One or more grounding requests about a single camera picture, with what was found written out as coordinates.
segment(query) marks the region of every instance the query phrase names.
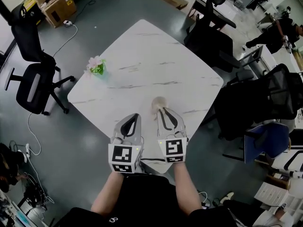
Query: marble table top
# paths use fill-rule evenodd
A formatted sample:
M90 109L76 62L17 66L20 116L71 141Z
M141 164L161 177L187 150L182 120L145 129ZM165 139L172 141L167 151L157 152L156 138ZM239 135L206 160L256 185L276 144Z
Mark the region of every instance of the marble table top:
M232 6L232 8L231 8L227 3L228 3L228 1L225 1L223 4L218 5L217 7L214 6L214 10L216 10L222 16L228 18L230 21L233 21L237 12L239 12L240 10L237 9L232 4L231 4L231 6Z
M190 139L223 85L223 79L205 62L145 20L124 32L101 58L107 61L105 78L84 73L68 100L110 138L117 122L140 114L143 158L163 158L157 121L151 113L155 97L165 97L169 108L183 118ZM159 161L144 163L159 173L171 166Z

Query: shoe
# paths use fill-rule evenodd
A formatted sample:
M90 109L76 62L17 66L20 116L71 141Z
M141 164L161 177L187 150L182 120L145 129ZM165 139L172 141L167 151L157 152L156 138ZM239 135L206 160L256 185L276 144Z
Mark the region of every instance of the shoe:
M23 154L23 157L24 157L24 162L27 163L27 157L26 157L26 155L24 153L22 153L22 154Z
M242 45L242 49L243 49L244 51L247 51L248 47L247 47L246 45Z
M229 192L224 198L220 200L220 203L223 204L226 200L231 200L234 194L234 192Z

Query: dark hair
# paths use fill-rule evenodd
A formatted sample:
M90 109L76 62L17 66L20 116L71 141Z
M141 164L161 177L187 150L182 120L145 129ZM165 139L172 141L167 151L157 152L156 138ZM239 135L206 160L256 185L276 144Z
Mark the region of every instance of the dark hair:
M7 182L1 180L1 181L0 181L0 189L1 189L3 192L8 192L8 191L9 191L9 185L7 184Z

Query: gray floor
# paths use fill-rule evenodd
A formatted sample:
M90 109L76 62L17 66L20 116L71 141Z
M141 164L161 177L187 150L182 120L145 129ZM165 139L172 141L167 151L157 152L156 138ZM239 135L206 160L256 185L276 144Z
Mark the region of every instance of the gray floor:
M78 12L86 2L80 0L77 3ZM73 75L80 78L90 57L100 55L141 18L180 42L185 37L185 28L191 23L183 12L161 0L97 0L78 17L78 34L56 54L57 65L62 69L61 77ZM39 26L41 46L50 55L73 33L74 27L53 29L46 23ZM29 64L15 47L0 73L0 138L7 145L10 140L18 144L29 143L31 149L37 151L38 144L27 128L29 112L16 102L19 83L11 82L8 91L3 90L8 70L14 67L15 74L22 75ZM216 71L225 82L233 77ZM61 88L60 98L65 105L68 104L66 98L72 86L73 83L68 82ZM31 160L47 194L55 201L55 204L47 204L49 210L44 219L47 224L52 218L58 220L72 207L89 209L110 173L107 163L109 138L72 105L69 106L68 115L55 106L50 116L34 114L29 122L43 148L41 154L32 156ZM233 190L238 200L251 202L265 171L256 164L245 165L222 157L223 151L237 149L241 140L219 140L218 133L219 127L214 121L199 128L193 136L187 153L191 177L197 189L206 191L210 199L220 198ZM25 170L33 172L29 166ZM16 185L9 192L10 198L19 202L22 190L21 184ZM36 218L36 213L29 216Z

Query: blue chair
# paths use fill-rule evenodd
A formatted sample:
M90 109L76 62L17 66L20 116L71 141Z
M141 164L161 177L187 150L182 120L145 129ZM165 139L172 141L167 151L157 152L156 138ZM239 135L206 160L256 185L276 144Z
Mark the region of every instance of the blue chair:
M244 136L244 158L223 156L241 160L245 163L254 161L261 153L270 158L276 158L288 148L289 129L281 123L271 122L259 125L247 132Z

